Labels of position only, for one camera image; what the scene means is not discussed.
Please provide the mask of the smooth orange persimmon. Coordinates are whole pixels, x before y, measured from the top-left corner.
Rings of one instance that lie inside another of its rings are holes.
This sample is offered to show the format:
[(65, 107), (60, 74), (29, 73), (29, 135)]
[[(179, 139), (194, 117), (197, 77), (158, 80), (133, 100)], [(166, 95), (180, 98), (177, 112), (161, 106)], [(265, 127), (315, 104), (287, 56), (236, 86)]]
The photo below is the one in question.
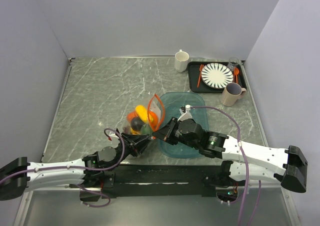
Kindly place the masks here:
[(150, 119), (151, 124), (153, 124), (153, 125), (158, 124), (158, 116), (156, 115), (156, 113), (150, 111), (149, 112), (149, 119)]

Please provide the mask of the clear zip top bag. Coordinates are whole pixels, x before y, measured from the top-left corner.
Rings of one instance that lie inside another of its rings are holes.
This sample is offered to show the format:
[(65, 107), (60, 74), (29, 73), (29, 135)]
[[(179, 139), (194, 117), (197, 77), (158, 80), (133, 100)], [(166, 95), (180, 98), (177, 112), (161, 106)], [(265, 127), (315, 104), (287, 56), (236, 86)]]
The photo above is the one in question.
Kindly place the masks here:
[(165, 119), (165, 106), (157, 94), (154, 94), (147, 105), (136, 105), (134, 110), (126, 115), (122, 131), (129, 135), (148, 135), (151, 140), (153, 132), (160, 129)]

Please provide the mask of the orange dried fruit slice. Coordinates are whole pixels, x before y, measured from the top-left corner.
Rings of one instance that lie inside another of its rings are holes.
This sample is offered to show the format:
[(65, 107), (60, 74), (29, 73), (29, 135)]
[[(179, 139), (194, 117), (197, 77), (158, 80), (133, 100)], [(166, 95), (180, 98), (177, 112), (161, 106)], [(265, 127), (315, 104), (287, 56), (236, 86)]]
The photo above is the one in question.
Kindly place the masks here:
[(132, 135), (140, 135), (141, 134), (140, 131), (135, 131), (132, 128), (130, 129), (130, 132)]

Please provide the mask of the yellow corn cob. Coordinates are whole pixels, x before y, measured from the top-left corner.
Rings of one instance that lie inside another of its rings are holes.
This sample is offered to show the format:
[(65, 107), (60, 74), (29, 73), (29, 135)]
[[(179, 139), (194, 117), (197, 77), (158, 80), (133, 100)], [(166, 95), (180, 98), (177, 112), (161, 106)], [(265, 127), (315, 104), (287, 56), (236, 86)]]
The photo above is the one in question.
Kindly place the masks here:
[(148, 122), (148, 112), (147, 112), (147, 109), (143, 105), (136, 106), (135, 112), (138, 114), (140, 119), (142, 121), (144, 121), (144, 123)]

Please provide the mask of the dark purple plum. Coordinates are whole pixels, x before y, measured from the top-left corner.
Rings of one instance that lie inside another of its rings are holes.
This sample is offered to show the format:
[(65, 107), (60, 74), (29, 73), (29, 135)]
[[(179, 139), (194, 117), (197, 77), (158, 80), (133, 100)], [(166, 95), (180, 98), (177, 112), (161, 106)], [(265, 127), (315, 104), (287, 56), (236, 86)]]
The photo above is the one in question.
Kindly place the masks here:
[(140, 117), (134, 117), (130, 122), (130, 126), (134, 131), (140, 131), (144, 125), (145, 123), (140, 119)]

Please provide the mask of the green lime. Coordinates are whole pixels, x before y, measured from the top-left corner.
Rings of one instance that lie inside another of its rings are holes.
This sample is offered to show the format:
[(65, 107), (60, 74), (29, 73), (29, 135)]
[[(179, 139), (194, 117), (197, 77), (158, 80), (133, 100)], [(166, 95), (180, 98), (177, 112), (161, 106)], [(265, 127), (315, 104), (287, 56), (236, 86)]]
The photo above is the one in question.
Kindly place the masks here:
[(140, 133), (142, 135), (151, 135), (152, 134), (152, 129), (149, 125), (144, 125), (142, 128), (141, 128), (141, 131)]

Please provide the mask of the dark red grape bunch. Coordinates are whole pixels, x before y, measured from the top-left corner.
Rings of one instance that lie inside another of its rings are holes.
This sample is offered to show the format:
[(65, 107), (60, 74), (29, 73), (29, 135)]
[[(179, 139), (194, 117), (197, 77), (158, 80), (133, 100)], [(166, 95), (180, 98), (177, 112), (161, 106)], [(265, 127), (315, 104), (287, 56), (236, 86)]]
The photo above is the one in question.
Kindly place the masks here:
[(123, 127), (122, 132), (125, 134), (131, 134), (131, 127), (130, 126)]

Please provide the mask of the textured orange tangerine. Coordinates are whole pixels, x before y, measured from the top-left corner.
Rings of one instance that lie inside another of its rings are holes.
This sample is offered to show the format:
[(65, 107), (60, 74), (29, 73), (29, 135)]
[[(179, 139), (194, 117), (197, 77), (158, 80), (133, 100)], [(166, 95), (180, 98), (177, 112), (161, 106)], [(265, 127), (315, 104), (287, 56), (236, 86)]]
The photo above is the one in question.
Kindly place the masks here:
[(137, 117), (137, 116), (138, 116), (138, 114), (137, 114), (135, 111), (133, 111), (133, 112), (131, 112), (131, 113), (129, 113), (129, 114), (127, 115), (126, 119), (127, 119), (128, 122), (131, 122), (131, 120), (132, 120), (133, 118)]

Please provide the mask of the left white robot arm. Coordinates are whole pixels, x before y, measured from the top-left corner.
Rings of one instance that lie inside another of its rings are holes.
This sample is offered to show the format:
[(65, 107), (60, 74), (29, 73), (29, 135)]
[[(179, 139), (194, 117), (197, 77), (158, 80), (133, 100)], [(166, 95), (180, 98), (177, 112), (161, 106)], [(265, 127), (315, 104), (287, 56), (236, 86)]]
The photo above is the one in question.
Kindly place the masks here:
[(117, 133), (117, 147), (100, 151), (68, 162), (35, 163), (19, 157), (0, 169), (0, 199), (8, 201), (35, 189), (58, 185), (93, 187), (103, 178), (113, 175), (127, 156), (138, 157), (148, 146), (149, 135)]

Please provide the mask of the striped white plate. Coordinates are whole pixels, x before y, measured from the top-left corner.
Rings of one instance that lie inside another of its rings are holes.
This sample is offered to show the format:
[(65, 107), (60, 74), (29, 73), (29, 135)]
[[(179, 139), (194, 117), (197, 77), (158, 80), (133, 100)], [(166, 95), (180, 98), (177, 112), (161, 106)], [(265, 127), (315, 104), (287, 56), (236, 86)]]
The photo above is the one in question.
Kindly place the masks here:
[(233, 73), (221, 63), (208, 63), (204, 66), (201, 79), (205, 85), (214, 89), (224, 89), (234, 80)]

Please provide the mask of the beige mug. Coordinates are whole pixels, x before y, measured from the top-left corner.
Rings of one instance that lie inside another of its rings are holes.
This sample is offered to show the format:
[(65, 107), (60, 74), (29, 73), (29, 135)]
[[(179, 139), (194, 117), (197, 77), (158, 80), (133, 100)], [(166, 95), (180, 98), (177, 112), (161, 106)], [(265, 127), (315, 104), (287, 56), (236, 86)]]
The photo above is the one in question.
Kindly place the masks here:
[(223, 90), (220, 101), (224, 106), (231, 107), (237, 100), (244, 97), (247, 90), (237, 83), (229, 83)]

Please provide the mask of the orange plastic fork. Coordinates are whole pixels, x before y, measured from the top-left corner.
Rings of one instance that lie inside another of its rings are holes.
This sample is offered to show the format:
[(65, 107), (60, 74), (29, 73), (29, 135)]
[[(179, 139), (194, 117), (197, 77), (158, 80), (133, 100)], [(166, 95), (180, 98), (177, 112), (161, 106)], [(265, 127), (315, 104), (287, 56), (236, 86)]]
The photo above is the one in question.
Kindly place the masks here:
[(199, 88), (201, 80), (202, 80), (202, 73), (201, 72), (202, 72), (203, 68), (204, 68), (204, 65), (201, 64), (199, 66), (199, 76), (198, 76), (197, 88)]

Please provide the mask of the white ceramic mug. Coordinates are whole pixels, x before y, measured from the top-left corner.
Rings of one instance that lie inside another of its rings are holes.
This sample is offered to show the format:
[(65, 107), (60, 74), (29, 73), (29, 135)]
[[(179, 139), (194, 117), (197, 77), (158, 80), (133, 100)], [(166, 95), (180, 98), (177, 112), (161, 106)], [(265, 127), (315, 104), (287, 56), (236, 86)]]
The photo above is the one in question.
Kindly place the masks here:
[(174, 57), (174, 68), (177, 72), (182, 73), (187, 69), (190, 56), (187, 52), (180, 49)]

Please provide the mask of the clear drinking glass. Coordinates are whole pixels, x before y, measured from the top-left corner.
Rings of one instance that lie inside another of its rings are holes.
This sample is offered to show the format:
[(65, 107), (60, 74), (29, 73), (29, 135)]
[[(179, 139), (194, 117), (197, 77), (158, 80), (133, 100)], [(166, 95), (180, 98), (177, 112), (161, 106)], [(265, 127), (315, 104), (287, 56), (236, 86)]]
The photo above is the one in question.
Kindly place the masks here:
[(234, 71), (235, 68), (239, 65), (239, 60), (236, 57), (231, 57), (228, 59), (227, 67), (230, 69), (231, 72)]

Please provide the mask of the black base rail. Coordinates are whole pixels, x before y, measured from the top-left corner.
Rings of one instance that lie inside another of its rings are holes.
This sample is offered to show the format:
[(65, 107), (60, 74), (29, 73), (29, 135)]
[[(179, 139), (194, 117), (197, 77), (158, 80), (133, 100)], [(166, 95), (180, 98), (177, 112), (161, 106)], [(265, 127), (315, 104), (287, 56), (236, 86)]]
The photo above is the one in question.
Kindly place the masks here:
[(102, 187), (111, 198), (200, 195), (215, 197), (216, 188), (244, 186), (231, 179), (231, 162), (220, 166), (119, 165), (112, 171), (90, 173), (84, 188)]

